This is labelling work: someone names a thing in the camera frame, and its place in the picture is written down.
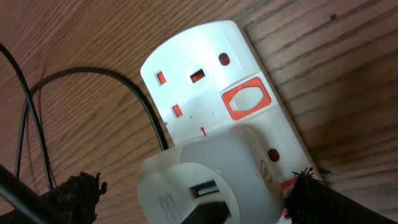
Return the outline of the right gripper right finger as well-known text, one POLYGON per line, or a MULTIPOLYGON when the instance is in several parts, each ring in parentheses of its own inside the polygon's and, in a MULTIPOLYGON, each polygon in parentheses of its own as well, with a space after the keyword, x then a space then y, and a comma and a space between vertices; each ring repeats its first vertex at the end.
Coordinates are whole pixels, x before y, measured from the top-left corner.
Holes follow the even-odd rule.
POLYGON ((284 199, 282 216, 297 224, 396 224, 350 198, 330 189, 313 177, 312 168, 294 172, 284 182, 292 186, 284 199))

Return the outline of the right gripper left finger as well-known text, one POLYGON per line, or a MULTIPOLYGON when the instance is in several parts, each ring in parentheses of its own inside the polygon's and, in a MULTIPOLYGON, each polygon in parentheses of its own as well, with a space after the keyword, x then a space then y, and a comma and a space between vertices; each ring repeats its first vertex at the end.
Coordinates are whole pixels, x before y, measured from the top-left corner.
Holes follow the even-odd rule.
POLYGON ((39 196, 1 167, 1 197, 14 207, 1 215, 1 223, 92 224, 97 218, 96 205, 107 189, 99 173, 81 172, 39 196))

